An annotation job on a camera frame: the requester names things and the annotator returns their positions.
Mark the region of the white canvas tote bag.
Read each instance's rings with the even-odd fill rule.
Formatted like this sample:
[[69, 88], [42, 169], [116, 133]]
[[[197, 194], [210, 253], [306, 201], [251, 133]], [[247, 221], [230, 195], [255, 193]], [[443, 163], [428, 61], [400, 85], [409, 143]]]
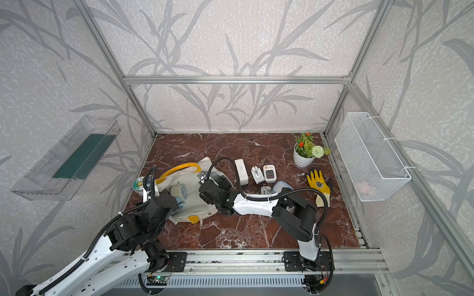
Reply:
[[218, 213], [215, 205], [206, 203], [199, 196], [201, 177], [211, 165], [211, 159], [205, 157], [197, 163], [175, 166], [156, 178], [155, 189], [160, 194], [168, 192], [178, 203], [178, 208], [169, 217], [173, 224], [196, 224]]

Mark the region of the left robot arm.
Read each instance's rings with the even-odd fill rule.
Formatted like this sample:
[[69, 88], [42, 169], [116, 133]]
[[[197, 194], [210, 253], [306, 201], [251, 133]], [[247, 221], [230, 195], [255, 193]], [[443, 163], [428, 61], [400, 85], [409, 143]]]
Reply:
[[166, 268], [170, 258], [157, 237], [173, 210], [175, 197], [159, 193], [156, 166], [143, 179], [145, 201], [111, 219], [84, 254], [39, 285], [21, 287], [18, 296], [92, 296], [136, 275]]

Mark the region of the white digital paw clock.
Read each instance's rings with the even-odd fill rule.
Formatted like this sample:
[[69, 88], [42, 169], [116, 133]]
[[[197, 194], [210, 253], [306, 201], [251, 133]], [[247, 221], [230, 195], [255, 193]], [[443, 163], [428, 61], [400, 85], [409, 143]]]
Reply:
[[263, 166], [264, 180], [268, 184], [273, 184], [277, 181], [277, 172], [275, 165], [264, 165]]

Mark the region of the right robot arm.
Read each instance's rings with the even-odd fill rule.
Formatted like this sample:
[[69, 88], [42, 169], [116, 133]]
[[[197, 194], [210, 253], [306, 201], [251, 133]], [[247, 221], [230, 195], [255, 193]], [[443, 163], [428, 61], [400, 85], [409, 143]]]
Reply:
[[200, 173], [199, 196], [214, 205], [222, 215], [259, 215], [273, 218], [299, 246], [302, 261], [316, 262], [320, 256], [320, 229], [325, 221], [330, 202], [328, 198], [332, 181], [325, 181], [321, 171], [307, 175], [309, 187], [290, 189], [284, 187], [271, 194], [245, 193], [240, 181], [237, 188], [225, 176], [213, 178], [212, 169], [222, 160], [217, 159], [206, 173]]

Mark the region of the white cube digital clock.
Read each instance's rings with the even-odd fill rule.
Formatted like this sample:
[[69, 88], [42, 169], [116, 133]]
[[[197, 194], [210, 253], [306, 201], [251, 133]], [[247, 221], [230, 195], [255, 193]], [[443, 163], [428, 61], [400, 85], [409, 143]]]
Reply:
[[261, 195], [270, 195], [272, 193], [272, 187], [271, 186], [262, 186], [260, 189], [260, 194]]

